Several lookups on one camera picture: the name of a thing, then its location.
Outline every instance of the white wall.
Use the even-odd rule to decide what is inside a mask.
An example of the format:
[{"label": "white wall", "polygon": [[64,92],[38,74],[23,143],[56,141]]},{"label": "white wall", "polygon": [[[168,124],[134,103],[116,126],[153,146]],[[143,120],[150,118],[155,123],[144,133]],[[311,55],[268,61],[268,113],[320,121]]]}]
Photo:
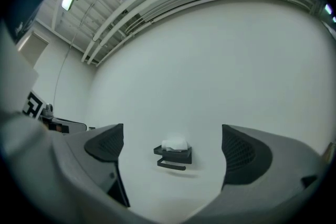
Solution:
[{"label": "white wall", "polygon": [[[182,221],[220,192],[221,125],[301,140],[320,154],[336,127],[335,42],[310,15],[268,2],[217,2],[168,18],[97,71],[89,119],[124,123],[120,172],[131,210]],[[184,172],[156,166],[170,133],[193,147]]]},{"label": "white wall", "polygon": [[49,42],[34,65],[39,77],[33,90],[46,103],[54,105],[54,116],[86,123],[87,101],[96,67],[82,63],[82,53],[72,48],[59,77],[54,104],[56,81],[69,44],[39,23],[34,23],[33,31]]}]

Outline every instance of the black holder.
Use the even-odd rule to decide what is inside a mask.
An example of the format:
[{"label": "black holder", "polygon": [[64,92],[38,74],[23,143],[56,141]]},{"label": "black holder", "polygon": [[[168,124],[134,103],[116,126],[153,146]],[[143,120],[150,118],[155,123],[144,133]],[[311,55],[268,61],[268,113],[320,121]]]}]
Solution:
[{"label": "black holder", "polygon": [[185,164],[192,163],[191,147],[188,148],[186,151],[165,151],[162,149],[161,146],[158,146],[154,149],[154,154],[162,156],[162,158],[157,161],[157,165],[168,169],[184,171],[185,166],[164,164],[162,163],[163,161]]}]

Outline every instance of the black stand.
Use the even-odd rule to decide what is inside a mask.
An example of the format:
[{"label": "black stand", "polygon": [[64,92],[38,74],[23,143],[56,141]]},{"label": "black stand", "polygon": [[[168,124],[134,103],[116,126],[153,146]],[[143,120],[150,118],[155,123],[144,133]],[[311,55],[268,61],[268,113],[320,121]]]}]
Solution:
[{"label": "black stand", "polygon": [[162,156],[162,158],[157,161],[157,165],[168,169],[184,171],[185,166],[164,164],[162,163],[163,161],[185,164],[192,163],[191,147],[186,151],[165,151],[161,146],[158,146],[154,149],[154,154]]}]

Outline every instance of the white tissue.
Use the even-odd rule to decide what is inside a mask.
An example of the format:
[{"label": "white tissue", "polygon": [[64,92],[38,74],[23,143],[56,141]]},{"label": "white tissue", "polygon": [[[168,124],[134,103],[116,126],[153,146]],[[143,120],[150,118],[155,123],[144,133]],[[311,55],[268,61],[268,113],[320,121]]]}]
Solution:
[{"label": "white tissue", "polygon": [[183,138],[172,138],[163,140],[161,147],[166,151],[186,151],[188,149],[188,144]]}]

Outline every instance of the wire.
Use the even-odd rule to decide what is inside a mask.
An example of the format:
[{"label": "wire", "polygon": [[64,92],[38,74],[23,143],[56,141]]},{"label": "wire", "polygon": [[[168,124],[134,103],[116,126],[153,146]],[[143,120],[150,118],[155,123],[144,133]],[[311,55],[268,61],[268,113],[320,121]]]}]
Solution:
[{"label": "wire", "polygon": [[67,57],[68,57],[68,55],[69,55],[69,53],[70,53],[70,50],[71,50],[71,48],[72,48],[72,44],[74,43],[74,40],[75,40],[75,38],[76,38],[76,36],[77,36],[77,34],[78,34],[78,32],[79,32],[79,29],[80,29],[80,27],[82,26],[82,24],[83,24],[83,22],[84,22],[84,19],[86,18],[86,16],[88,15],[89,11],[91,10],[91,8],[93,7],[93,5],[94,5],[96,2],[97,2],[97,0],[94,0],[93,3],[88,7],[88,9],[86,10],[86,12],[84,13],[84,15],[83,15],[83,17],[82,17],[82,20],[80,21],[79,26],[77,27],[76,33],[75,33],[75,35],[73,36],[73,38],[72,38],[72,40],[71,40],[70,47],[69,47],[69,49],[68,49],[68,51],[67,51],[67,54],[66,54],[65,57],[64,57],[63,63],[62,63],[61,68],[60,68],[60,70],[59,70],[59,73],[58,73],[58,76],[57,76],[57,80],[56,80],[56,85],[55,85],[55,91],[54,91],[54,101],[53,101],[53,104],[52,104],[52,106],[53,106],[53,108],[54,108],[54,112],[55,112],[55,99],[56,99],[57,85],[58,85],[59,77],[60,77],[60,75],[61,75],[61,72],[62,72],[64,63],[65,63],[65,60],[67,59]]}]

